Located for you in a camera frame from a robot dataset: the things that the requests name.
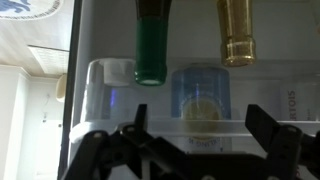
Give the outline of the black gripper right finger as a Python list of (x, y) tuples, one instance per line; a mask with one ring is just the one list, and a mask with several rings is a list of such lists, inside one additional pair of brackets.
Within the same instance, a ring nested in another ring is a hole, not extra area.
[(280, 124), (256, 104), (247, 107), (245, 127), (267, 153), (259, 178), (300, 180), (301, 165), (320, 180), (319, 133), (311, 136), (291, 124)]

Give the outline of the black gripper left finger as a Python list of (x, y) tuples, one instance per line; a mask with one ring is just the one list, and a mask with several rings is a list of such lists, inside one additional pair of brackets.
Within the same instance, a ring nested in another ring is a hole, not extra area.
[(104, 130), (86, 133), (61, 180), (108, 180), (112, 169), (119, 166), (127, 166), (141, 179), (139, 146), (146, 119), (147, 105), (140, 104), (134, 122), (123, 124), (113, 134)]

